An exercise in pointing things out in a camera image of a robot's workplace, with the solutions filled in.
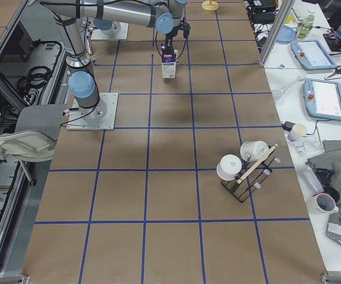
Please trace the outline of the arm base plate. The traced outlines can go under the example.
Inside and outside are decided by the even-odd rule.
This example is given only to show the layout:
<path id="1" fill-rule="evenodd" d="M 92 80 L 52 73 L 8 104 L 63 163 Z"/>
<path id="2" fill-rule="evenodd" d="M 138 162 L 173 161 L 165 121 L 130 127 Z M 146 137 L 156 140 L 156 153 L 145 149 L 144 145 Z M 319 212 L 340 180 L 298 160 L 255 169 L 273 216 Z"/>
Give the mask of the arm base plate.
<path id="1" fill-rule="evenodd" d="M 69 115 L 66 128 L 69 131 L 97 131 L 114 129 L 116 110 L 118 105 L 117 92 L 100 92 L 99 102 L 94 107 L 95 99 L 88 98 L 86 107 L 79 106 L 81 99 L 75 97 L 73 100 L 73 108 L 78 110 L 72 111 Z"/>
<path id="2" fill-rule="evenodd" d="M 91 29 L 91 40 L 93 41 L 118 41 L 126 40 L 128 33 L 128 24 L 119 22 L 121 24 L 121 30 L 117 34 L 106 35 L 103 34 L 99 29 L 93 27 Z"/>

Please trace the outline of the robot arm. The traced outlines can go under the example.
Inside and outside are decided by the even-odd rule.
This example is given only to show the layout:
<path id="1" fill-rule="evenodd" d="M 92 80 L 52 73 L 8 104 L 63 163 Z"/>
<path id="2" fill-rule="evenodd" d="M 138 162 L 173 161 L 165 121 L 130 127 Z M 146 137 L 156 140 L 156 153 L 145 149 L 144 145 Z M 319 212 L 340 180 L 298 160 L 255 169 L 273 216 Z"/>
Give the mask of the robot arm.
<path id="1" fill-rule="evenodd" d="M 78 103 L 81 118 L 89 122 L 101 119 L 107 107 L 101 101 L 94 79 L 91 58 L 86 52 L 77 20 L 92 18 L 101 30 L 108 30 L 114 22 L 154 28 L 165 35 L 161 46 L 162 76 L 173 79 L 178 59 L 173 38 L 182 31 L 189 37 L 190 25 L 183 18 L 186 1 L 42 1 L 58 26 L 66 49 L 66 62 L 71 70 L 68 86 Z"/>
<path id="2" fill-rule="evenodd" d="M 103 34 L 113 35 L 117 34 L 121 30 L 121 24 L 119 22 L 93 19 L 94 27 L 99 29 Z"/>

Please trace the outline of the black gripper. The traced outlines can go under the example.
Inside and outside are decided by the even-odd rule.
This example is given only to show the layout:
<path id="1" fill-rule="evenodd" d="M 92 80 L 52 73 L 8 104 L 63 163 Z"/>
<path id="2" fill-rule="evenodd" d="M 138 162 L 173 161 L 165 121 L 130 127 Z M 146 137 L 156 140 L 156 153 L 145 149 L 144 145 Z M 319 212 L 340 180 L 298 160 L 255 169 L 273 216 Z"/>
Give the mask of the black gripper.
<path id="1" fill-rule="evenodd" d="M 162 43 L 162 56 L 172 56 L 173 38 L 176 36 L 176 31 L 171 31 L 165 37 L 165 42 Z"/>

